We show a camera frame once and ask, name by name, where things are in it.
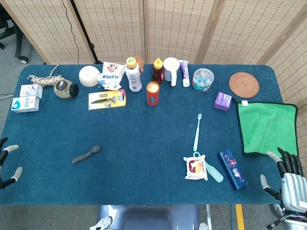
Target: red can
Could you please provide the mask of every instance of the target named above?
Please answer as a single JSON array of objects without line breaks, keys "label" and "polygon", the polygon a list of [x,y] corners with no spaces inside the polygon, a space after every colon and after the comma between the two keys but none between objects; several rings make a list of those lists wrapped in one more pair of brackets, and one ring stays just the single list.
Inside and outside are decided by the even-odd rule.
[{"label": "red can", "polygon": [[159,84],[151,81],[146,86],[147,103],[150,106],[155,106],[159,102]]}]

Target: white bottle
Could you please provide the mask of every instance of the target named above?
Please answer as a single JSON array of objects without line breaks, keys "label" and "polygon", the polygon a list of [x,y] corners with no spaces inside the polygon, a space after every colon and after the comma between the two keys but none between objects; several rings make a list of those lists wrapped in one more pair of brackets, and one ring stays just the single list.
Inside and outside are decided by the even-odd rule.
[{"label": "white bottle", "polygon": [[140,91],[142,88],[141,73],[139,71],[139,65],[134,57],[127,58],[126,75],[129,80],[129,88],[131,89],[131,91]]}]

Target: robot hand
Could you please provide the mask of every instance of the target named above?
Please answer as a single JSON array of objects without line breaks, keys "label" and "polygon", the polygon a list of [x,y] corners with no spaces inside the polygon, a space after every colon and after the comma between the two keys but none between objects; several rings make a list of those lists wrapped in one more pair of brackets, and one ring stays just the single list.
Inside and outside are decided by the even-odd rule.
[{"label": "robot hand", "polygon": [[8,147],[4,148],[1,151],[1,149],[3,147],[3,144],[7,140],[8,140],[8,138],[3,138],[3,139],[0,140],[0,189],[3,189],[3,188],[5,188],[6,186],[9,186],[12,183],[15,183],[19,179],[19,177],[20,177],[20,175],[21,175],[21,173],[23,171],[22,167],[18,167],[16,169],[15,174],[10,179],[2,181],[1,171],[2,171],[3,163],[5,162],[7,156],[9,155],[10,152],[12,152],[12,151],[14,151],[14,150],[19,148],[18,145],[11,145],[11,146],[8,146]]},{"label": "robot hand", "polygon": [[280,206],[284,207],[281,218],[274,223],[278,224],[287,218],[296,222],[305,222],[307,219],[305,214],[307,212],[307,179],[304,177],[301,162],[295,155],[291,155],[281,148],[277,148],[277,150],[282,158],[272,152],[267,152],[267,155],[277,164],[282,183],[281,193],[270,188],[264,175],[260,176],[262,188],[275,199],[280,200]]}]

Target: chair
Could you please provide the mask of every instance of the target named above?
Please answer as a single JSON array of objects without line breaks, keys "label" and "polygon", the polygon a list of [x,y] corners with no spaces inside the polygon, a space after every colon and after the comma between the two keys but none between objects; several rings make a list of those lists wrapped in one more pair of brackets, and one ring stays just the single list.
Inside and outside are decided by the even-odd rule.
[{"label": "chair", "polygon": [[[21,56],[21,45],[23,41],[23,33],[21,29],[17,26],[17,24],[12,20],[13,27],[9,27],[8,20],[12,20],[10,15],[6,12],[4,7],[0,4],[0,29],[5,28],[4,32],[0,34],[0,40],[16,34],[16,52],[15,57],[20,60],[21,63],[27,64],[28,58],[25,56]],[[4,49],[4,44],[0,42],[0,49]]]}]

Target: blue tablecloth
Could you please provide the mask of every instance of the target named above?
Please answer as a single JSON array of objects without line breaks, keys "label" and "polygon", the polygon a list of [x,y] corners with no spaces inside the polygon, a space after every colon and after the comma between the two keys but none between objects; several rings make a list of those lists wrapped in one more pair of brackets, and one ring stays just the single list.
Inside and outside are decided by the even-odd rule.
[{"label": "blue tablecloth", "polygon": [[[152,65],[145,65],[143,88],[131,92],[124,75],[122,88],[127,105],[122,108],[88,111],[88,93],[97,86],[83,87],[78,73],[84,65],[61,65],[54,75],[79,84],[77,98],[61,99],[53,87],[45,87],[39,111],[8,112],[2,137],[5,146],[19,144],[3,167],[2,177],[10,177],[18,166],[23,174],[17,183],[0,191],[0,204],[10,205],[101,205],[101,204],[261,204],[275,200],[262,190],[260,174],[276,190],[280,179],[276,164],[268,157],[243,156],[236,107],[228,112],[213,108],[218,92],[237,100],[228,85],[231,75],[245,71],[260,84],[259,93],[249,101],[282,102],[274,71],[260,65],[189,65],[190,77],[198,68],[209,68],[215,75],[207,92],[182,87],[180,71],[177,85],[164,81],[156,107],[146,103],[146,84]],[[96,65],[101,71],[102,65]],[[26,67],[18,80],[30,84],[29,74],[46,77],[54,66]],[[197,115],[202,113],[198,151],[223,176],[219,184],[209,180],[186,180],[183,157],[193,154]],[[72,165],[71,160],[100,145],[100,152]],[[248,186],[233,189],[217,154],[230,149],[241,167]]]}]

